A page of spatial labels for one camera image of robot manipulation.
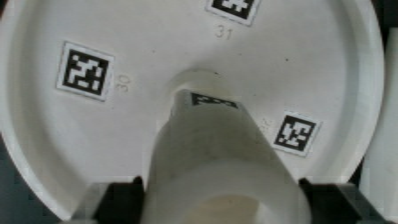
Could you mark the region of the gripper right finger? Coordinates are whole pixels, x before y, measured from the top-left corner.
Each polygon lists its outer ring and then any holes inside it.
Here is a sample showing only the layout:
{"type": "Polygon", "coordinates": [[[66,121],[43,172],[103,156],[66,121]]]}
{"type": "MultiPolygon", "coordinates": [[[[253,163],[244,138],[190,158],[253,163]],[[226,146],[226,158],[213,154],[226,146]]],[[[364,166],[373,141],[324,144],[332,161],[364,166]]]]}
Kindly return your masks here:
{"type": "Polygon", "coordinates": [[[352,183],[299,180],[309,206],[311,224],[380,224],[380,213],[352,183]]]}

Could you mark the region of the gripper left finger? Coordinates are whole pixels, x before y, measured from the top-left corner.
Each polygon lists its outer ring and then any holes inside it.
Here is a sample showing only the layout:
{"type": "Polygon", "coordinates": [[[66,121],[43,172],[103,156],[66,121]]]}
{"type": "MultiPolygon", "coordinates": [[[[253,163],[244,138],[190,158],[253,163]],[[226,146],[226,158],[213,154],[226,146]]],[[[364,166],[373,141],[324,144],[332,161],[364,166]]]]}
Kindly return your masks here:
{"type": "Polygon", "coordinates": [[[94,183],[84,194],[70,224],[141,224],[144,181],[94,183]]]}

